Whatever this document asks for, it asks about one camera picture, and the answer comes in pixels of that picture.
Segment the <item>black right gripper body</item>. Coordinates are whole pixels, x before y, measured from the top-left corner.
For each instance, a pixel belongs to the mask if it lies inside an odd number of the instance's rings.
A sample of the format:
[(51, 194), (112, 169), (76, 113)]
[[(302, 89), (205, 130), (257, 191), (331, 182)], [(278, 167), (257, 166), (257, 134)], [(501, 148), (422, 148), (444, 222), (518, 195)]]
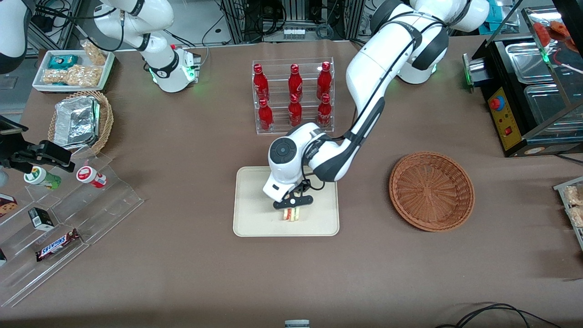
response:
[(0, 137), (0, 162), (6, 169), (16, 169), (18, 171), (29, 171), (29, 164), (26, 162), (15, 162), (12, 156), (19, 151), (27, 150), (28, 142), (23, 136), (1, 136)]

